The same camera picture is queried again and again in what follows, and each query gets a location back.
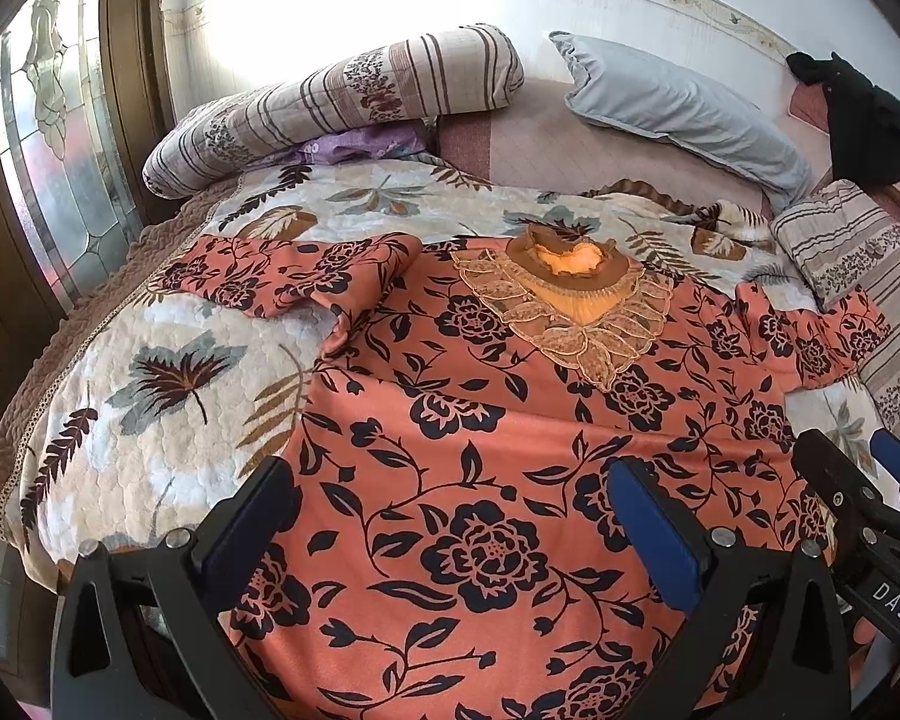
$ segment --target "pillow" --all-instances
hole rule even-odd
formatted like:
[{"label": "pillow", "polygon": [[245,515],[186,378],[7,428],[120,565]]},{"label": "pillow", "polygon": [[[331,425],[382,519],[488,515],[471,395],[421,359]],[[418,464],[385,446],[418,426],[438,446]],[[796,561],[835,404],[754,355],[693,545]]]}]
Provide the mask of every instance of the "pillow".
[{"label": "pillow", "polygon": [[505,107],[522,83],[520,57],[495,26],[423,35],[202,105],[154,148],[144,180],[161,197],[186,197],[327,133]]},{"label": "pillow", "polygon": [[880,283],[900,250],[900,223],[847,180],[835,181],[792,205],[770,229],[823,311],[858,285]]},{"label": "pillow", "polygon": [[631,179],[690,205],[708,207],[725,199],[762,213],[759,184],[672,143],[591,127],[567,110],[564,97],[571,90],[572,84],[527,79],[508,108],[440,117],[440,157],[506,187],[589,194]]},{"label": "pillow", "polygon": [[[837,181],[773,221],[823,308],[862,287],[890,336],[860,368],[884,424],[900,439],[900,223],[850,181]],[[848,342],[853,353],[853,336]]]},{"label": "pillow", "polygon": [[576,88],[566,104],[591,124],[667,139],[768,189],[776,213],[813,186],[807,160],[752,103],[658,56],[551,32]]}]

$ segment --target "brown leaf print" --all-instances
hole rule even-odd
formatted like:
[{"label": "brown leaf print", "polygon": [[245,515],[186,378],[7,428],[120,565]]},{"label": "brown leaf print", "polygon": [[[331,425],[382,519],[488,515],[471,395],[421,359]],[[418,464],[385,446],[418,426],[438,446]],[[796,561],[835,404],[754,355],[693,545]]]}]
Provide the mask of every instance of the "brown leaf print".
[{"label": "brown leaf print", "polygon": [[151,290],[149,286],[147,286],[146,290],[142,290],[140,293],[137,293],[134,298],[130,298],[130,305],[149,308],[154,305],[154,303],[162,303],[163,298],[169,294],[169,292],[158,292],[156,289]]},{"label": "brown leaf print", "polygon": [[253,399],[256,407],[244,424],[247,426],[256,424],[237,444],[236,448],[250,446],[252,443],[259,442],[263,437],[267,438],[240,469],[240,473],[237,474],[238,479],[252,473],[262,459],[279,452],[290,440],[290,434],[296,427],[296,418],[300,413],[300,404],[303,401],[304,386],[310,381],[310,372],[304,370],[299,360],[290,354],[290,349],[283,346],[282,343],[280,348],[290,358],[296,370],[289,376],[284,376],[265,386]]},{"label": "brown leaf print", "polygon": [[29,550],[28,531],[36,527],[37,507],[46,499],[50,485],[67,470],[67,464],[74,458],[74,453],[83,445],[83,437],[89,435],[92,423],[98,418],[100,415],[96,409],[89,407],[77,409],[63,423],[63,430],[47,445],[47,456],[20,502],[20,518],[24,526],[26,550]]},{"label": "brown leaf print", "polygon": [[716,277],[690,265],[663,233],[656,230],[638,230],[628,221],[624,221],[624,224],[634,230],[634,234],[626,239],[626,248],[631,256],[666,274],[687,276],[709,287],[714,285]]},{"label": "brown leaf print", "polygon": [[487,191],[493,191],[493,185],[490,181],[476,175],[470,175],[462,170],[457,170],[456,167],[434,167],[430,171],[430,175],[437,181],[449,184],[454,189],[473,189],[476,191],[486,189]]},{"label": "brown leaf print", "polygon": [[564,241],[576,241],[600,228],[600,220],[597,217],[578,217],[565,205],[554,205],[543,216],[504,211],[504,223],[511,225],[505,235],[520,236],[528,224],[543,224]]},{"label": "brown leaf print", "polygon": [[194,396],[205,425],[207,412],[197,390],[226,370],[226,363],[226,358],[211,356],[199,360],[193,354],[185,354],[180,365],[164,360],[144,360],[140,367],[146,373],[138,389],[151,395],[157,413],[182,403],[190,395]]},{"label": "brown leaf print", "polygon": [[390,215],[391,217],[415,217],[420,213],[418,204],[410,202],[411,197],[426,194],[425,186],[386,187],[391,176],[384,178],[379,187],[344,189],[324,199],[324,202],[352,202],[362,200],[359,205],[351,205],[341,214],[360,215],[371,212]]},{"label": "brown leaf print", "polygon": [[256,211],[261,203],[265,203],[271,197],[276,197],[281,191],[293,189],[296,185],[309,181],[312,171],[313,168],[309,165],[289,165],[284,167],[280,170],[280,178],[272,189],[261,191],[259,194],[252,194],[252,196],[242,201],[237,210],[223,217],[220,226],[217,228],[218,231],[223,232],[223,228],[231,221],[240,218],[242,215],[249,214],[251,211]]},{"label": "brown leaf print", "polygon": [[240,229],[237,238],[266,238],[272,241],[292,241],[317,223],[317,217],[299,205],[271,208],[258,220]]},{"label": "brown leaf print", "polygon": [[118,389],[107,403],[130,410],[120,422],[124,435],[139,436],[165,413],[182,409],[193,396],[203,424],[207,412],[197,391],[240,362],[245,346],[215,346],[208,330],[177,351],[144,347],[130,364],[130,384]]},{"label": "brown leaf print", "polygon": [[715,260],[730,260],[739,262],[746,257],[746,249],[738,242],[718,232],[697,227],[690,239],[690,248],[693,254],[704,257],[713,257]]}]

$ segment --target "stained glass window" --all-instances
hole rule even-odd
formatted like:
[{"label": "stained glass window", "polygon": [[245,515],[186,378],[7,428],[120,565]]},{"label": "stained glass window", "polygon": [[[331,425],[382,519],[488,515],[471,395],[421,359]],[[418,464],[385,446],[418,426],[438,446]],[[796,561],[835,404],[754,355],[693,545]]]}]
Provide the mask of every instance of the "stained glass window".
[{"label": "stained glass window", "polygon": [[103,96],[98,0],[28,0],[0,39],[0,159],[60,305],[106,281],[140,233]]}]

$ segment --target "orange floral shirt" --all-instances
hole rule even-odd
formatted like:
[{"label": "orange floral shirt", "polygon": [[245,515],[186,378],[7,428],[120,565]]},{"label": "orange floral shirt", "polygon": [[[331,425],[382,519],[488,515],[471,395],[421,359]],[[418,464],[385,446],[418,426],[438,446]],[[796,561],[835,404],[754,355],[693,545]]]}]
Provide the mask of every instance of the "orange floral shirt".
[{"label": "orange floral shirt", "polygon": [[[855,371],[885,338],[864,293],[826,314],[782,312],[759,285],[734,299],[647,269],[649,298],[621,304],[629,314],[583,329],[548,314],[524,332],[521,317],[541,316],[512,310],[525,295],[500,274],[461,275],[505,245],[207,236],[165,272],[166,288],[253,317],[312,299],[338,318],[283,451],[289,526],[230,617],[290,716],[617,712],[682,622],[607,500],[621,459],[706,527],[773,549],[826,542],[790,465],[784,394]],[[615,341],[601,351],[578,333]],[[637,354],[620,370],[616,341]],[[711,700],[753,624],[748,610]]]}]

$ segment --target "leaf pattern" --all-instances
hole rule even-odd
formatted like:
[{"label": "leaf pattern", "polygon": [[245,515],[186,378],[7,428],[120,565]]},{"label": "leaf pattern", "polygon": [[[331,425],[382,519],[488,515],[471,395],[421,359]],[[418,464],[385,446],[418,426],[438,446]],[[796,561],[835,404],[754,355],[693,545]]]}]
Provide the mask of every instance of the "leaf pattern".
[{"label": "leaf pattern", "polygon": [[664,237],[663,233],[655,230],[637,230],[626,220],[624,224],[634,230],[634,234],[626,239],[629,251],[651,268],[677,276],[689,276],[708,286],[716,281],[712,274],[690,265],[674,245]]},{"label": "leaf pattern", "polygon": [[250,647],[245,647],[244,652],[247,653],[247,659],[253,666],[253,675],[260,683],[261,688],[264,688],[269,695],[276,699],[290,701],[290,693],[287,692],[287,688],[276,674],[266,668],[261,656],[257,655]]},{"label": "leaf pattern", "polygon": [[279,346],[290,358],[295,370],[289,376],[283,376],[266,385],[253,399],[253,412],[244,420],[245,426],[253,424],[253,427],[236,448],[250,446],[264,438],[266,440],[250,455],[250,459],[237,474],[238,479],[251,474],[262,459],[278,454],[290,440],[290,434],[298,420],[304,386],[309,383],[312,371],[303,370],[303,366],[290,349],[282,343]]},{"label": "leaf pattern", "polygon": [[743,280],[755,281],[758,284],[786,284],[794,281],[794,276],[788,274],[782,266],[765,265],[747,271],[744,274]]},{"label": "leaf pattern", "polygon": [[437,181],[449,184],[454,189],[473,189],[476,191],[486,189],[487,191],[493,191],[493,185],[485,178],[470,175],[449,165],[446,167],[434,167],[430,175]]},{"label": "leaf pattern", "polygon": [[276,197],[281,191],[293,189],[293,187],[298,186],[298,184],[309,181],[310,173],[312,171],[313,168],[309,165],[288,165],[287,167],[284,167],[280,170],[280,177],[275,186],[266,191],[261,191],[259,194],[254,194],[242,201],[237,210],[223,217],[220,225],[218,225],[218,231],[223,232],[223,229],[226,228],[226,225],[231,223],[231,221],[237,220],[237,218],[240,218],[242,215],[256,211],[261,203],[265,203],[272,197]]},{"label": "leaf pattern", "polygon": [[386,182],[391,177],[388,175],[379,187],[370,189],[345,189],[327,197],[326,202],[353,202],[363,200],[358,205],[352,205],[342,214],[356,215],[377,212],[391,215],[392,217],[415,217],[420,213],[418,204],[410,202],[411,197],[420,197],[426,194],[426,187],[393,187],[385,189]]},{"label": "leaf pattern", "polygon": [[237,233],[237,238],[293,241],[317,223],[317,217],[299,205],[271,208]]},{"label": "leaf pattern", "polygon": [[741,261],[746,257],[746,249],[738,242],[718,232],[697,227],[690,238],[693,254],[713,257],[717,260]]},{"label": "leaf pattern", "polygon": [[864,418],[858,416],[858,418],[851,420],[850,406],[844,400],[837,408],[834,419],[836,420],[836,427],[828,430],[826,437],[833,442],[833,445],[838,450],[854,461],[861,471],[876,479],[876,463],[874,462],[874,456],[869,451],[869,442],[864,437]]},{"label": "leaf pattern", "polygon": [[[455,656],[430,656],[427,651],[439,647],[452,637],[460,620],[453,617],[438,617],[431,622],[421,621],[415,623],[404,637],[403,645],[380,640],[376,635],[365,635],[356,632],[346,622],[337,618],[330,618],[326,625],[320,628],[320,632],[329,637],[328,646],[333,648],[347,648],[360,645],[368,645],[370,651],[389,654],[391,664],[386,666],[380,677],[380,685],[384,689],[382,696],[375,697],[360,693],[352,689],[338,690],[330,688],[317,688],[319,693],[330,704],[346,709],[359,709],[361,717],[365,712],[377,707],[383,707],[394,699],[422,698],[424,696],[436,696],[450,690],[466,678],[463,674],[433,674],[436,666],[446,667],[466,666],[468,661],[475,664],[478,670],[490,668],[496,664],[497,654],[493,650],[477,653],[471,649],[466,654]],[[319,708],[325,717],[347,717],[347,715],[329,712],[323,707]],[[464,714],[466,718],[476,718],[479,714]]]},{"label": "leaf pattern", "polygon": [[47,498],[50,485],[67,470],[67,464],[74,458],[74,453],[83,445],[83,437],[90,435],[92,423],[98,418],[100,415],[96,409],[77,409],[64,421],[63,430],[47,445],[47,454],[36,478],[20,502],[25,549],[29,549],[29,531],[36,527],[37,507]]},{"label": "leaf pattern", "polygon": [[140,292],[130,300],[130,305],[149,308],[154,305],[154,303],[162,303],[163,298],[169,294],[169,292],[164,292],[163,290],[160,292],[150,289],[140,290]]},{"label": "leaf pattern", "polygon": [[544,215],[524,214],[519,211],[504,211],[504,224],[511,225],[504,235],[523,235],[528,224],[543,224],[557,233],[564,241],[576,241],[600,229],[596,217],[577,218],[565,205],[554,205]]},{"label": "leaf pattern", "polygon": [[145,346],[130,364],[130,384],[106,402],[130,407],[120,423],[125,435],[141,434],[162,415],[183,409],[191,396],[205,425],[207,412],[197,391],[236,365],[245,351],[245,346],[216,346],[209,330],[178,351]]}]

